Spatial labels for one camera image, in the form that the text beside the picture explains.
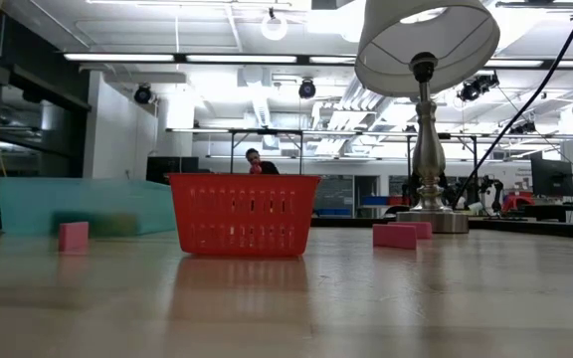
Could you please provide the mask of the black computer monitor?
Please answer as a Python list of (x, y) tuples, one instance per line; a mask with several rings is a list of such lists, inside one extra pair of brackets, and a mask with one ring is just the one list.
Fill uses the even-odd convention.
[(569, 162), (532, 158), (530, 164), (535, 195), (573, 196), (573, 172)]

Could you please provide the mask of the green translucent plastic bin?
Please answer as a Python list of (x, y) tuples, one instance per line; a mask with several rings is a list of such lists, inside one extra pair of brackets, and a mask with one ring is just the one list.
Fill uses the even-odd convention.
[(176, 229), (171, 189), (126, 179), (0, 177), (2, 230), (11, 236), (54, 236), (64, 223), (88, 222), (98, 215), (127, 213), (138, 234)]

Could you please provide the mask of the red slotted plastic basket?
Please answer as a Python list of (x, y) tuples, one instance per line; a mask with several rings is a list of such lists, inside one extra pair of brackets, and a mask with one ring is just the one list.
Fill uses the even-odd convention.
[(310, 175), (171, 174), (179, 245), (195, 255), (296, 257), (305, 252)]

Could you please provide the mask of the pink eraser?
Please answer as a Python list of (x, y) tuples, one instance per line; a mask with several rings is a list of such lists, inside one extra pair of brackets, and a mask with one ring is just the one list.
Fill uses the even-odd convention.
[(372, 228), (374, 247), (385, 247), (402, 250), (417, 248), (417, 231), (406, 225), (374, 225)]
[(432, 224), (429, 222), (401, 222), (390, 223), (394, 227), (412, 227), (415, 229), (418, 240), (430, 240), (433, 236)]
[(89, 246), (89, 223), (63, 223), (59, 227), (59, 252), (62, 254), (81, 254)]

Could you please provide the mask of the black metal background frame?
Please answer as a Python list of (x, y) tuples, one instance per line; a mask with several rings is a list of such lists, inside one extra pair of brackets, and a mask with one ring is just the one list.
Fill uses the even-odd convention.
[(289, 138), (295, 145), (295, 147), (299, 150), (299, 165), (298, 165), (298, 173), (301, 174), (303, 172), (303, 145), (304, 145), (304, 134), (302, 130), (297, 129), (272, 129), (272, 128), (229, 128), (225, 130), (226, 133), (229, 133), (231, 136), (231, 144), (230, 144), (230, 156), (229, 156), (229, 172), (234, 172), (234, 151), (235, 147), (238, 143), (235, 141), (235, 137), (237, 134), (242, 133), (245, 136), (249, 134), (256, 134), (260, 136), (264, 135), (273, 135), (273, 136), (280, 136), (284, 135)]

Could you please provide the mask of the person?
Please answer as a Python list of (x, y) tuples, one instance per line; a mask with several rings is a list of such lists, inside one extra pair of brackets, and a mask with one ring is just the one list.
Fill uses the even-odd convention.
[(246, 151), (246, 159), (250, 164), (251, 174), (279, 175), (278, 167), (271, 161), (265, 161), (255, 148)]

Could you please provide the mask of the silver table lamp white shade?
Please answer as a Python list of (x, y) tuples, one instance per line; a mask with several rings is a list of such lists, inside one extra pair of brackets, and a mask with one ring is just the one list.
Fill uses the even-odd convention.
[(436, 234), (465, 234), (469, 218), (448, 208), (439, 185), (446, 157), (432, 96), (470, 78), (494, 54), (500, 29), (480, 0), (365, 0), (355, 74), (389, 97), (418, 98), (418, 138), (412, 156), (419, 200), (401, 224), (428, 222)]

